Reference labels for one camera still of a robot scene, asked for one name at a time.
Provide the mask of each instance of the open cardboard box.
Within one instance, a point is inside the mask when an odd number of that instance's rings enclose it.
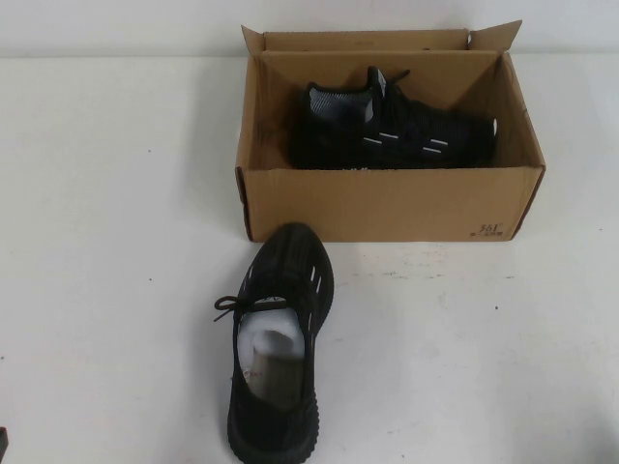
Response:
[[[236,176],[248,236],[309,224],[326,242],[506,241],[533,201],[544,157],[507,50],[521,21],[481,31],[264,33],[250,58]],[[362,86],[402,70],[407,97],[497,120],[492,164],[470,169],[297,170],[286,160],[310,81]]]

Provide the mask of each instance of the white wall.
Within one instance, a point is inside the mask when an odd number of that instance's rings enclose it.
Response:
[[[483,28],[515,49],[619,49],[618,0],[2,0],[0,55],[240,54],[262,30]]]

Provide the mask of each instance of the box lid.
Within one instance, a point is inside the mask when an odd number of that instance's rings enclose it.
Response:
[[[512,46],[521,20],[479,31],[264,32],[241,26],[252,56],[263,51],[496,50]]]

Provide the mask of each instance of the black shoelace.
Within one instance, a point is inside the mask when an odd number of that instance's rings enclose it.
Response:
[[[288,303],[286,302],[286,300],[259,300],[257,302],[253,302],[251,300],[232,296],[221,297],[215,302],[215,309],[217,311],[225,311],[225,313],[216,317],[213,322],[219,321],[220,319],[222,319],[223,316],[232,311],[239,312],[241,315],[243,315],[248,312],[269,311],[271,309],[286,309],[287,307]]]

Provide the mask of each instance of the black knit sneaker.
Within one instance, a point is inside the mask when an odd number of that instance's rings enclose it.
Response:
[[[334,283],[318,237],[304,224],[281,227],[258,251],[234,311],[234,373],[228,442],[246,464],[300,464],[318,439],[314,343]]]
[[[496,121],[411,101],[396,85],[409,71],[385,79],[368,68],[361,89],[320,87],[303,95],[289,159],[300,169],[405,169],[488,165]]]

